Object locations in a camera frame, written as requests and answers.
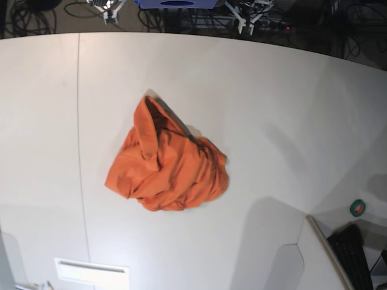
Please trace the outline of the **orange t-shirt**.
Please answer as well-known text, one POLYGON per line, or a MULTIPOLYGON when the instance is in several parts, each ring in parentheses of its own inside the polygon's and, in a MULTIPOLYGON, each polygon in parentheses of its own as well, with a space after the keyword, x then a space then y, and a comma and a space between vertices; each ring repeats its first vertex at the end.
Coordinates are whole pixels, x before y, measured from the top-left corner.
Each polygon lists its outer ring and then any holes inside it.
POLYGON ((220 197, 228 188, 227 157, 194 137, 146 95, 106 177, 105 186, 150 211, 179 211, 220 197))

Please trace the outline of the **black power strip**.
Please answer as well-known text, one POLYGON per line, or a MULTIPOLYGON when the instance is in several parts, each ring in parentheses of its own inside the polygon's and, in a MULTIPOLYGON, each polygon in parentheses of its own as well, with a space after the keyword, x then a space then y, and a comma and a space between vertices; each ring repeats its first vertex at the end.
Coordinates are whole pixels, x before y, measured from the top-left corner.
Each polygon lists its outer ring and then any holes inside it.
POLYGON ((278 31, 291 31, 291 26, 287 25, 285 22, 276 22, 271 21, 269 19, 264 19, 263 21, 260 21, 257 25, 257 28, 262 31, 272 31, 272 32, 278 32, 278 31))

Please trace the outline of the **blue box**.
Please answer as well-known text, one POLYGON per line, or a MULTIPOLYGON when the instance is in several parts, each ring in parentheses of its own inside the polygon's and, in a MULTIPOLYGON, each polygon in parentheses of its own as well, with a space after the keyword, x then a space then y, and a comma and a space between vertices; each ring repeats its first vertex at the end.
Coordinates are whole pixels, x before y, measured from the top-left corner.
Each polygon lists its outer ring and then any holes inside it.
POLYGON ((225 0, 138 0, 143 9, 152 8, 200 8, 212 9, 224 5, 225 0))

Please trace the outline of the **green tape roll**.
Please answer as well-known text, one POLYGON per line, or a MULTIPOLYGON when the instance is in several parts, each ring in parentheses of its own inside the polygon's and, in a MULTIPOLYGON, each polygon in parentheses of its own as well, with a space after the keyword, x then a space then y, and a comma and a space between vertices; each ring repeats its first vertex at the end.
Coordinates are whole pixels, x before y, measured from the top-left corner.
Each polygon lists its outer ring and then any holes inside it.
POLYGON ((350 213, 355 218, 360 217, 366 210, 366 204, 362 199, 355 200, 350 206, 350 213))

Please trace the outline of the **black keyboard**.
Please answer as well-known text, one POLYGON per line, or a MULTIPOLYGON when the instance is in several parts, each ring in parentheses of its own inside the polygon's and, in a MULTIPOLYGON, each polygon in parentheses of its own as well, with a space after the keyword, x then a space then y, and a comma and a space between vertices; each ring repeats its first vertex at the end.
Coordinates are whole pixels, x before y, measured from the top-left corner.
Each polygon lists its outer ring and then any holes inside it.
POLYGON ((349 224, 328 237, 333 252, 354 289, 373 290, 371 275, 363 250, 363 237, 356 224, 349 224))

